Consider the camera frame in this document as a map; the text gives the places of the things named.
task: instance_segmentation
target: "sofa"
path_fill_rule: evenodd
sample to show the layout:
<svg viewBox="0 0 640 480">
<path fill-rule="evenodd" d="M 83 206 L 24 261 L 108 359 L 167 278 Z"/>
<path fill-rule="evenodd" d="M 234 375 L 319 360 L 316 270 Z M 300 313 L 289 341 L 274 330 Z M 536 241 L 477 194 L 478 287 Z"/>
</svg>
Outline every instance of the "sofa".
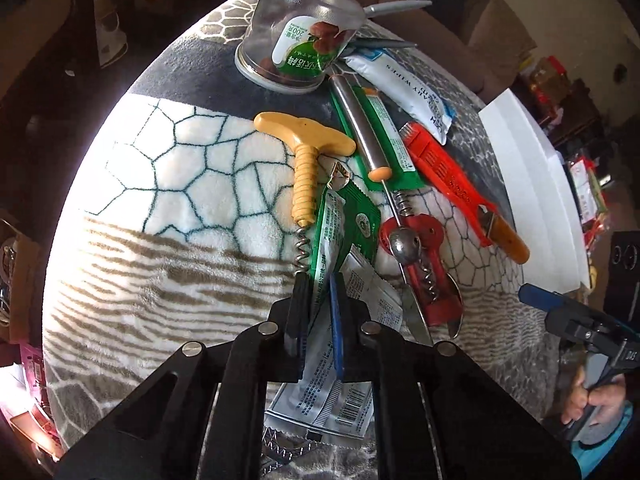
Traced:
<svg viewBox="0 0 640 480">
<path fill-rule="evenodd" d="M 369 6 L 393 0 L 357 1 Z M 513 83 L 520 63 L 536 43 L 503 0 L 433 1 L 440 20 L 431 11 L 419 9 L 380 16 L 374 21 L 417 43 L 423 53 L 482 101 L 491 102 Z M 447 15 L 449 7 L 455 9 L 454 17 Z"/>
</svg>

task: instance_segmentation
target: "fleece blanket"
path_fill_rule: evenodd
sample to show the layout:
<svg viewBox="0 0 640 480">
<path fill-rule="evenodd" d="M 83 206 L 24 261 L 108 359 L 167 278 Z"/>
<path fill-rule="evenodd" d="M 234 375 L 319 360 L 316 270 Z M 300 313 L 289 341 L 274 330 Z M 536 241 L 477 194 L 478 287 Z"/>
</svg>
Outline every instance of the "fleece blanket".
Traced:
<svg viewBox="0 0 640 480">
<path fill-rule="evenodd" d="M 58 223 L 43 306 L 49 398 L 65 447 L 181 344 L 230 341 L 290 293 L 293 155 L 255 131 L 251 118 L 277 110 L 333 127 L 339 122 L 322 89 L 292 104 L 290 96 L 236 72 L 233 52 L 256 2 L 230 0 L 162 53 L 113 109 L 78 171 Z M 361 33 L 388 37 L 373 24 Z M 447 149 L 510 219 L 478 118 L 480 103 L 418 51 L 398 60 L 454 107 L 458 118 Z M 406 118 L 390 111 L 401 126 Z M 320 157 L 321 183 L 335 160 Z M 340 160 L 367 192 L 354 160 Z M 367 193 L 388 218 L 383 195 Z M 541 316 L 517 301 L 521 267 L 500 250 L 480 248 L 460 211 L 436 190 L 410 196 L 417 213 L 446 228 L 441 257 L 465 302 L 457 343 L 532 415 L 542 416 L 558 348 Z M 398 266 L 384 251 L 375 264 L 398 283 Z M 270 385 L 269 399 L 277 387 Z M 270 478 L 368 478 L 375 475 L 374 458 L 370 437 L 360 450 L 317 446 L 265 472 Z"/>
</svg>

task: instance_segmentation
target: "wet wipes package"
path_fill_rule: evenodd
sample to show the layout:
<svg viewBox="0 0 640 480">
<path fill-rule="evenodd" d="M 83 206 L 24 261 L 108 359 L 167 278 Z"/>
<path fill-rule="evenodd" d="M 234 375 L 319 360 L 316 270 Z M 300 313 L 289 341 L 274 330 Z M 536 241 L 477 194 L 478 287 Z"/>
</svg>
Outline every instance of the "wet wipes package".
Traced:
<svg viewBox="0 0 640 480">
<path fill-rule="evenodd" d="M 347 56 L 344 61 L 427 128 L 440 144 L 447 142 L 447 132 L 456 116 L 455 112 L 425 82 L 384 50 L 361 49 Z"/>
</svg>

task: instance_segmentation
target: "yellow corkscrew handle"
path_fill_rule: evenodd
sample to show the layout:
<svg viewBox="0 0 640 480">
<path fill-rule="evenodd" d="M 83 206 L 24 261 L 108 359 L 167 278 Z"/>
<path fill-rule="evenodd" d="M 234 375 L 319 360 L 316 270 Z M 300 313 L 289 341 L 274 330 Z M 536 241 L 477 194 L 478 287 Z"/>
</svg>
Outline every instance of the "yellow corkscrew handle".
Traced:
<svg viewBox="0 0 640 480">
<path fill-rule="evenodd" d="M 351 155 L 356 143 L 317 121 L 280 112 L 257 114 L 254 125 L 256 130 L 286 143 L 296 155 L 291 215 L 300 227 L 315 223 L 319 153 Z"/>
<path fill-rule="evenodd" d="M 293 204 L 291 216 L 300 227 L 316 222 L 316 187 L 318 185 L 318 150 L 309 144 L 296 149 Z"/>
</svg>

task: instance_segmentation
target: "wooden handle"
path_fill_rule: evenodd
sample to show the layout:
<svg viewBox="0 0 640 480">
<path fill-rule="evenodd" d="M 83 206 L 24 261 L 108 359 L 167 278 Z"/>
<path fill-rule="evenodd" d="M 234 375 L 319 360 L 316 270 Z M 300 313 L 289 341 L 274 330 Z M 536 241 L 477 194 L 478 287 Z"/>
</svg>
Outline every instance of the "wooden handle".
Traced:
<svg viewBox="0 0 640 480">
<path fill-rule="evenodd" d="M 300 227 L 316 222 L 316 186 L 318 185 L 318 150 L 308 144 L 296 149 L 291 216 Z"/>
<path fill-rule="evenodd" d="M 494 213 L 487 236 L 517 264 L 524 264 L 529 259 L 526 243 L 500 215 Z"/>
</svg>

